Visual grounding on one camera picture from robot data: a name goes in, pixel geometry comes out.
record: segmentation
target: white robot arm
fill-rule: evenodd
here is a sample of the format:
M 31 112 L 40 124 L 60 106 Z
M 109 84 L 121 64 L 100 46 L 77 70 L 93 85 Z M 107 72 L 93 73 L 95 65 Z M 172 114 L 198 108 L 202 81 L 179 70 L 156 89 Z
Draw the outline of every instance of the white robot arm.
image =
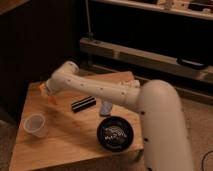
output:
M 76 89 L 140 114 L 144 158 L 148 171 L 193 171 L 180 98 L 167 82 L 153 80 L 140 88 L 95 81 L 75 75 L 75 63 L 65 62 L 42 87 L 44 96 Z

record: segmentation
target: wooden table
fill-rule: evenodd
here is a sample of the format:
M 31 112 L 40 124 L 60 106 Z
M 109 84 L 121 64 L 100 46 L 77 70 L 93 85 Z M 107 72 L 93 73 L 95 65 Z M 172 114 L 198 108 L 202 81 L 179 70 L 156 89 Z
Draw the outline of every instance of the wooden table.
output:
M 134 79 L 131 72 L 95 75 L 90 78 L 111 82 Z M 74 114 L 71 111 L 71 103 L 88 95 L 78 91 L 60 92 L 56 95 L 58 105 L 53 106 L 41 97 L 38 85 L 39 83 L 29 85 L 10 171 L 35 170 L 143 149 L 139 115 L 113 105 L 111 114 L 128 120 L 134 130 L 131 146 L 120 153 L 113 153 L 104 149 L 96 137 L 96 129 L 104 119 L 98 114 L 100 99 L 96 99 L 95 106 Z M 37 111 L 42 111 L 47 120 L 49 133 L 45 138 L 37 138 L 23 130 L 24 119 Z

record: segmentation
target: paper cup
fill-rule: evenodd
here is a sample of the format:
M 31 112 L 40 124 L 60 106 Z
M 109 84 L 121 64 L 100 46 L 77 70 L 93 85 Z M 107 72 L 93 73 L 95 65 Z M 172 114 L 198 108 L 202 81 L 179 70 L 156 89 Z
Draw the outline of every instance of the paper cup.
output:
M 45 137 L 48 133 L 46 120 L 42 114 L 31 114 L 24 121 L 24 130 L 39 138 Z

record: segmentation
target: black bowl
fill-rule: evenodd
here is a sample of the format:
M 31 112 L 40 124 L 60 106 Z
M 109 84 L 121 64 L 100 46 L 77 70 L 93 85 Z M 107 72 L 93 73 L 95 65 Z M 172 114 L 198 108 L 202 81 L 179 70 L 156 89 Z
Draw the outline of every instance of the black bowl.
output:
M 130 123 L 118 116 L 104 119 L 97 128 L 98 141 L 104 148 L 113 152 L 127 149 L 132 144 L 133 137 Z

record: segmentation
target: wall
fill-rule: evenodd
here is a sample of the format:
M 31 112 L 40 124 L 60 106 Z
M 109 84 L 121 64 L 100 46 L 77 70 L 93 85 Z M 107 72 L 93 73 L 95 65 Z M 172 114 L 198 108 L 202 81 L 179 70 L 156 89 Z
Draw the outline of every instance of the wall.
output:
M 29 82 L 77 56 L 75 2 L 31 0 L 0 16 L 0 105 L 20 119 Z

